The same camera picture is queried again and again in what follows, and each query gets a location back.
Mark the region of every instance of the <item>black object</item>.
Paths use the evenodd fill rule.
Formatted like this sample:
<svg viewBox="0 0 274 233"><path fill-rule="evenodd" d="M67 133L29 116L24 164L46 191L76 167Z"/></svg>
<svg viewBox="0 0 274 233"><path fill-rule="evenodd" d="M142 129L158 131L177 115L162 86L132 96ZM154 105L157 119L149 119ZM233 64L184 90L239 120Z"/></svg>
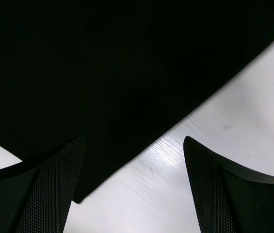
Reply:
<svg viewBox="0 0 274 233"><path fill-rule="evenodd" d="M186 137L184 154L202 233L274 233L274 177Z"/></svg>
<svg viewBox="0 0 274 233"><path fill-rule="evenodd" d="M62 233L84 151L79 136L0 169L0 233Z"/></svg>
<svg viewBox="0 0 274 233"><path fill-rule="evenodd" d="M84 135L80 202L273 40L273 0L0 1L0 145Z"/></svg>

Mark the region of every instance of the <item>white table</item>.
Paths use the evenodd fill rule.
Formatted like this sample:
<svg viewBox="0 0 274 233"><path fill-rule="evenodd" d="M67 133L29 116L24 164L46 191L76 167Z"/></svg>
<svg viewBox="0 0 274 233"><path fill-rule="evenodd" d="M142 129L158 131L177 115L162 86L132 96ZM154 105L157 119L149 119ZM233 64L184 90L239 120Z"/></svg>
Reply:
<svg viewBox="0 0 274 233"><path fill-rule="evenodd" d="M187 135L274 176L274 43L80 205L72 203L64 232L200 232L184 163ZM0 148L0 168L19 161Z"/></svg>

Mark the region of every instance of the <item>white surface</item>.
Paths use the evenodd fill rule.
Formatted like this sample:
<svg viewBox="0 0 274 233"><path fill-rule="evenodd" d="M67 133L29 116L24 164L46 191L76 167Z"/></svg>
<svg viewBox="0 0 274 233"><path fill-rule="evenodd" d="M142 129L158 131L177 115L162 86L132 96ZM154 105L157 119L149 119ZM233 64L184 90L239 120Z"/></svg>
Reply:
<svg viewBox="0 0 274 233"><path fill-rule="evenodd" d="M64 232L200 232L184 164L187 135L244 166L274 175L274 44L81 205L72 203Z"/></svg>

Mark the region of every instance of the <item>textured black surface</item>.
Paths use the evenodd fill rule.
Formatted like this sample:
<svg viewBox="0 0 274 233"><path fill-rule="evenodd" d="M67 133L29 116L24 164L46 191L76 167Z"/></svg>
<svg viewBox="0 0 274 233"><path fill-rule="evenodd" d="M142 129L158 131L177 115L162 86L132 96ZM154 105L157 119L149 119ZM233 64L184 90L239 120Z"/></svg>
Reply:
<svg viewBox="0 0 274 233"><path fill-rule="evenodd" d="M80 202L273 40L273 0L0 1L0 145L84 135Z"/></svg>
<svg viewBox="0 0 274 233"><path fill-rule="evenodd" d="M0 169L0 233L61 233L85 151L77 137Z"/></svg>
<svg viewBox="0 0 274 233"><path fill-rule="evenodd" d="M188 137L184 151L202 233L274 233L273 176L243 167Z"/></svg>

